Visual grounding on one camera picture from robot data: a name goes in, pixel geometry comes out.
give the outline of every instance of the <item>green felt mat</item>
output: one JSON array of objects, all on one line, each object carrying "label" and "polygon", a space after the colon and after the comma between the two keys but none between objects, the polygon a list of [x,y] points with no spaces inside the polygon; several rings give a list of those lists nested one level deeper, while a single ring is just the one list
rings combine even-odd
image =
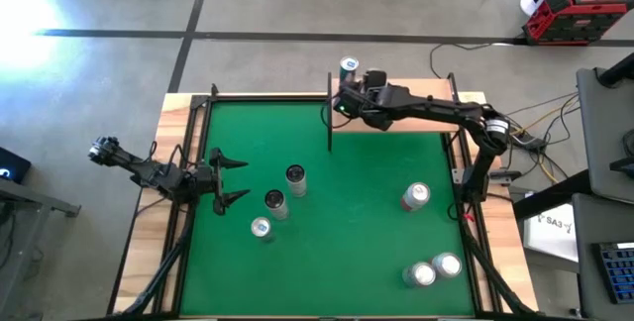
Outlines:
[{"label": "green felt mat", "polygon": [[[465,270],[427,288],[403,284],[403,268],[442,252],[464,260],[459,226],[447,217],[451,180],[439,134],[337,133],[328,153],[313,103],[216,103],[208,151],[249,166],[224,170],[225,190],[249,188],[225,216],[205,197],[196,213],[183,315],[471,315]],[[299,163],[308,193],[293,198],[284,173]],[[431,200],[415,213],[399,199],[416,181]],[[290,218],[264,206],[286,194]],[[251,222],[265,216],[276,239]]]}]

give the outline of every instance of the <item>black desk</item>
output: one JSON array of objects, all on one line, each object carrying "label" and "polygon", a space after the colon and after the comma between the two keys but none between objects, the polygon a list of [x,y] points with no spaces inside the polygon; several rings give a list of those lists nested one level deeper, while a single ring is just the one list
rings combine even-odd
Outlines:
[{"label": "black desk", "polygon": [[634,319],[634,304],[615,305],[603,286],[590,244],[634,241],[634,206],[603,198],[574,194],[581,312],[585,317],[620,321]]},{"label": "black desk", "polygon": [[593,70],[580,69],[577,89],[588,169],[513,204],[517,220],[567,203],[574,193],[634,203],[634,180],[609,169],[611,162],[626,157],[621,140],[634,129],[634,80],[624,79],[618,88],[607,88]]}]

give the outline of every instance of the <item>wooden table frame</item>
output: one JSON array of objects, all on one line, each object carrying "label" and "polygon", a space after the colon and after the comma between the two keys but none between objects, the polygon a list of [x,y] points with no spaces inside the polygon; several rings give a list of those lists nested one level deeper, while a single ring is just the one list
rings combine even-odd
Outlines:
[{"label": "wooden table frame", "polygon": [[[436,93],[435,97],[459,99],[452,74],[447,80],[434,79],[429,81],[437,83],[437,88],[447,88],[446,92],[443,91],[440,94],[438,94],[437,89],[434,92]],[[204,158],[210,119],[213,114],[212,107],[215,102],[324,102],[327,97],[328,93],[222,94],[218,93],[215,86],[211,95],[168,94],[165,96],[158,123],[158,148],[154,158],[158,161],[167,161],[176,144],[183,145],[183,154],[188,160],[199,161]],[[450,141],[451,134],[458,134],[458,138],[449,146],[447,153],[448,163],[452,168],[460,168],[465,165],[465,161],[467,164],[473,161],[477,146],[468,133],[453,125],[446,125],[442,128],[437,125],[433,127],[430,131],[438,132],[440,130],[446,142]],[[327,141],[324,140],[324,149],[326,149],[326,144]],[[500,166],[501,160],[498,158],[493,168]],[[507,189],[501,186],[491,186],[489,192],[508,196]],[[158,194],[153,190],[142,190],[137,209],[152,203],[158,197]],[[464,206],[460,205],[459,209],[464,211]],[[529,307],[537,309],[512,205],[500,198],[488,197],[481,205],[475,205],[473,213],[475,221],[470,223],[470,227],[474,236],[478,238],[482,250],[490,260],[493,260],[500,274],[520,299]],[[185,218],[193,219],[194,215],[187,213],[184,217],[179,211],[179,206],[174,203],[170,205],[165,203],[155,206],[144,212],[139,218],[133,219],[109,302],[108,314],[124,310],[143,290],[160,261],[179,237]],[[187,244],[181,261],[176,262],[172,267],[167,280],[155,301],[147,308],[146,313],[151,312],[171,318],[178,317],[188,251]],[[500,301],[497,292],[491,288],[492,284],[486,279],[483,270],[471,252],[465,249],[465,253],[467,256],[465,267],[470,274],[470,288],[475,311],[501,312],[508,310],[503,300]]]}]

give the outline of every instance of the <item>gray floor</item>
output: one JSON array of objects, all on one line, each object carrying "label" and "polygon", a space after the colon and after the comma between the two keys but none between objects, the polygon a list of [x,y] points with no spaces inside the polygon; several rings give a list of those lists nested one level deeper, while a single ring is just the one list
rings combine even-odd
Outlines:
[{"label": "gray floor", "polygon": [[[197,30],[514,37],[526,21],[519,0],[205,0]],[[40,274],[21,309],[46,320],[104,314],[139,189],[122,170],[91,163],[100,135],[118,136],[143,155],[155,134],[180,40],[29,38],[36,28],[184,30],[193,0],[0,0],[0,146],[34,163],[28,184],[83,205],[76,220],[55,217],[41,242]],[[632,39],[634,14],[608,33]],[[194,41],[181,92],[322,91],[345,54],[392,77],[432,77],[432,45]],[[434,67],[456,74],[461,90],[484,91],[508,112],[575,90],[580,67],[610,66],[631,49],[443,47]],[[514,116],[529,123],[556,105]],[[585,167],[581,122],[572,139],[549,148],[568,173]],[[539,126],[535,132],[542,132]],[[555,139],[564,135],[561,125]],[[513,155],[513,168],[532,162]],[[539,171],[516,185],[542,189]],[[530,266],[540,309],[563,315],[578,306],[573,274]]]}]

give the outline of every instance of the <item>red tool case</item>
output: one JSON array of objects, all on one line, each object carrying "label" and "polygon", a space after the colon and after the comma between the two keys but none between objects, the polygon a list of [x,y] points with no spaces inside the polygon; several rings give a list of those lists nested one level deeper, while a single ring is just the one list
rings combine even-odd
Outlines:
[{"label": "red tool case", "polygon": [[530,45],[587,45],[632,8],[634,0],[544,0],[522,29]]}]

